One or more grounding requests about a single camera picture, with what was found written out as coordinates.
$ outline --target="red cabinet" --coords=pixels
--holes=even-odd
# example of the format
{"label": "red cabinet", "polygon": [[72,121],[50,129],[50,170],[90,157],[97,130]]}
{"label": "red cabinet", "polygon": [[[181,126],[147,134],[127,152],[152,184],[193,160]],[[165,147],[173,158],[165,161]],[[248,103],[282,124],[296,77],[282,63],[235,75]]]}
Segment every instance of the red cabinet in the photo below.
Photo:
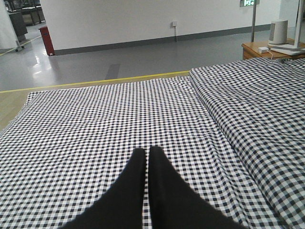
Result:
{"label": "red cabinet", "polygon": [[46,51],[47,51],[47,55],[48,56],[55,55],[48,27],[44,26],[44,27],[39,28],[39,30],[40,30],[41,37],[42,37],[42,40],[44,43],[44,47],[46,48]]}

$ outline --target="bed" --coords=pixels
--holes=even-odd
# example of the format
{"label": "bed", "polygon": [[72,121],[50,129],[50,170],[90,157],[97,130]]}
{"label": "bed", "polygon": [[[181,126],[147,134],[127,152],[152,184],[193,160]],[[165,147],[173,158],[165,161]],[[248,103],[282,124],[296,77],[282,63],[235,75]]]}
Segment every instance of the bed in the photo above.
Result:
{"label": "bed", "polygon": [[[305,228],[305,60],[30,93],[0,132],[0,227],[59,228],[103,196],[134,148],[160,146],[215,209]],[[151,228],[147,190],[143,228]]]}

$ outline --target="gray baseboard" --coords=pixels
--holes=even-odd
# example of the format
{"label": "gray baseboard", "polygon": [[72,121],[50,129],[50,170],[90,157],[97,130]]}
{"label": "gray baseboard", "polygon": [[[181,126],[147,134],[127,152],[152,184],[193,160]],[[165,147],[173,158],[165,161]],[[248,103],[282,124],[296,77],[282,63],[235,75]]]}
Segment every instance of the gray baseboard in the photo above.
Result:
{"label": "gray baseboard", "polygon": [[[270,24],[259,25],[259,26],[255,27],[255,31],[270,30],[270,26],[271,26]],[[251,26],[243,27],[243,28],[236,28],[236,29],[229,29],[229,30],[187,34],[187,35],[178,36],[178,40],[186,41],[186,40],[201,39],[201,38],[208,38],[208,37],[219,37],[219,36],[227,36],[227,35],[240,34],[240,33],[248,33],[248,32],[251,32]],[[168,43],[168,42],[174,42],[174,41],[175,41],[175,37],[163,37],[163,38],[134,41],[134,42],[96,45],[96,46],[88,46],[88,47],[80,47],[80,48],[72,48],[72,49],[60,49],[60,50],[55,50],[55,54],[56,55],[67,55],[67,54],[74,54],[74,53],[81,53],[81,52],[94,52],[94,51],[102,51],[102,50],[109,50],[109,49],[121,49],[121,48],[135,47],[135,46],[143,46],[143,45],[149,45],[149,44]]]}

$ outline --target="exit sign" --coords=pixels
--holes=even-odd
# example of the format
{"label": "exit sign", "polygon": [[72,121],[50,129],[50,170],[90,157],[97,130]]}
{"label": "exit sign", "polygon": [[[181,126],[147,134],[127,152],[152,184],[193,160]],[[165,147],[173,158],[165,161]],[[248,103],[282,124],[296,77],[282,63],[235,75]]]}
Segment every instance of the exit sign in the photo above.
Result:
{"label": "exit sign", "polygon": [[255,0],[240,0],[240,7],[253,6]]}

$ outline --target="epoxy floor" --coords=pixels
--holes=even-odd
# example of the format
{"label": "epoxy floor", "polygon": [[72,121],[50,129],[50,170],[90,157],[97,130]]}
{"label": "epoxy floor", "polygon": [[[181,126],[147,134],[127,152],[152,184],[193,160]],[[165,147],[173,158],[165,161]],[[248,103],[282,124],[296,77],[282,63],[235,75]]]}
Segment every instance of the epoxy floor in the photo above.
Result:
{"label": "epoxy floor", "polygon": [[[45,23],[27,27],[28,40],[40,35]],[[62,56],[46,54],[42,38],[25,44],[20,52],[0,56],[0,91],[99,81],[158,73],[187,71],[194,67],[242,59],[241,44],[251,34],[178,41]],[[255,33],[256,41],[269,38],[269,31]]]}

